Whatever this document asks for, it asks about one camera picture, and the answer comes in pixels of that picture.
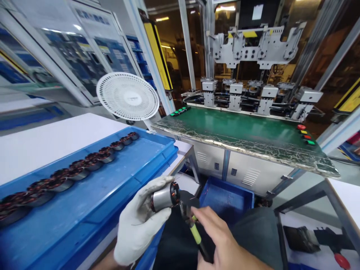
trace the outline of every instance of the hand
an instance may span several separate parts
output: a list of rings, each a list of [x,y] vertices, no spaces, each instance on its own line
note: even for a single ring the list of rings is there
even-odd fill
[[[140,189],[127,204],[119,218],[114,259],[121,266],[134,263],[149,247],[154,235],[171,214],[170,208],[153,213],[150,208],[151,194],[174,181],[172,176],[161,176]]]
[[[226,222],[209,206],[200,209],[191,207],[191,211],[216,245],[214,264],[205,262],[198,253],[198,270],[271,269],[238,245]]]

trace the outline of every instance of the white desk fan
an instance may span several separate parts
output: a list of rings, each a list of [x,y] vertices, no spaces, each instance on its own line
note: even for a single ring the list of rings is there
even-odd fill
[[[126,72],[108,73],[97,83],[96,93],[112,114],[126,120],[143,120],[152,130],[149,118],[158,112],[159,97],[144,79]]]

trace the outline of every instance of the gloved hand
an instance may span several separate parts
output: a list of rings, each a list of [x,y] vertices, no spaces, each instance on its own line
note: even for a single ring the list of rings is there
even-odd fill
[[[121,212],[114,259],[121,266],[134,263],[149,247],[154,235],[171,214],[170,208],[157,213],[151,210],[151,194],[174,181],[173,176],[160,176],[140,189]]]

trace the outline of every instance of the dark pants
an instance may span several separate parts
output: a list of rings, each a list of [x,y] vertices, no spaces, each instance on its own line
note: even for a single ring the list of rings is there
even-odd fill
[[[238,244],[259,260],[275,270],[283,269],[277,219],[272,209],[250,209],[230,230]],[[175,207],[165,224],[153,269],[195,270],[197,258],[198,246]]]

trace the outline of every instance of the green workbench surface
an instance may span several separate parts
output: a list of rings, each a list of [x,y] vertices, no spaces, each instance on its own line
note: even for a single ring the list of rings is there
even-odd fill
[[[319,145],[307,145],[297,125],[268,117],[192,107],[177,117],[166,116],[152,128],[325,177],[339,178],[338,170]]]

